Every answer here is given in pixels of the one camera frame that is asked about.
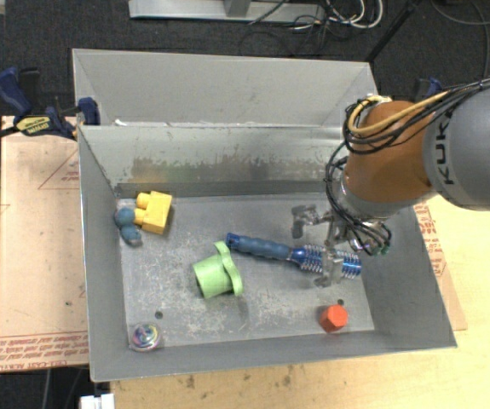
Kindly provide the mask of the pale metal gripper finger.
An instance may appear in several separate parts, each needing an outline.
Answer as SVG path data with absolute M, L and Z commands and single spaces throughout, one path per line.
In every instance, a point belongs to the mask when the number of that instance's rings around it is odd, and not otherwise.
M 329 287 L 334 281 L 341 279 L 343 267 L 343 251 L 337 249 L 326 249 L 322 253 L 322 272 L 320 277 L 314 280 L 316 287 Z
M 319 214 L 315 204 L 298 205 L 291 209 L 293 217 L 291 235 L 293 238 L 301 238 L 303 230 L 307 226 L 316 226 L 325 221 L 324 217 Z

